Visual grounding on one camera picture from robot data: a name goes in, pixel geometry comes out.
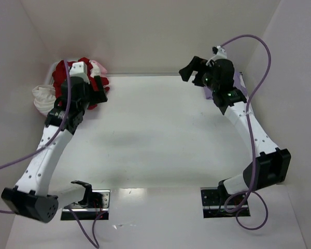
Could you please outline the purple t-shirt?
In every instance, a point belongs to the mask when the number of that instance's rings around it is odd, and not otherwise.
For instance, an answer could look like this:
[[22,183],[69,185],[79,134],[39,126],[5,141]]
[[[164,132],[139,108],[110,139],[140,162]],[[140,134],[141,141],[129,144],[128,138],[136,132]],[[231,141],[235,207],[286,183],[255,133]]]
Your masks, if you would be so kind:
[[[243,76],[240,72],[234,73],[234,85],[233,86],[239,89],[245,97],[248,96],[248,91],[245,87]],[[212,100],[213,99],[212,91],[208,89],[207,87],[203,87],[203,90],[204,90],[205,99]]]

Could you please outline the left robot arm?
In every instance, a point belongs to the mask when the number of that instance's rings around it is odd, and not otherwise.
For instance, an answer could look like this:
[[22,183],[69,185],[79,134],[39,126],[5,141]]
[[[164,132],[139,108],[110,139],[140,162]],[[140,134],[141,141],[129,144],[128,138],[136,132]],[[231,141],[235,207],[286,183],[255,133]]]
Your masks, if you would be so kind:
[[94,80],[95,85],[92,85],[80,76],[71,76],[61,84],[62,94],[45,121],[38,145],[40,152],[33,156],[15,186],[2,192],[2,200],[15,214],[48,223],[59,209],[71,203],[87,208],[99,198],[91,184],[78,180],[72,181],[67,190],[48,193],[58,161],[83,121],[86,110],[90,105],[107,102],[101,77],[95,76]]

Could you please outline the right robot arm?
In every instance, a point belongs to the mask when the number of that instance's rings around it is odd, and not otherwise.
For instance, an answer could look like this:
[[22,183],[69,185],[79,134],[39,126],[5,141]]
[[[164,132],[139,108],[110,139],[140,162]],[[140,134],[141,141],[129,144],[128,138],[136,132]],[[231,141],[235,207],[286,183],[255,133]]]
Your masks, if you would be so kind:
[[188,81],[193,72],[196,72],[193,84],[211,91],[214,104],[236,128],[252,157],[252,162],[241,174],[219,182],[221,200],[226,202],[234,194],[245,194],[249,190],[256,191],[282,183],[288,172],[291,154],[271,140],[255,118],[247,96],[234,85],[232,61],[207,61],[194,56],[186,67],[179,70],[179,75],[183,81]]

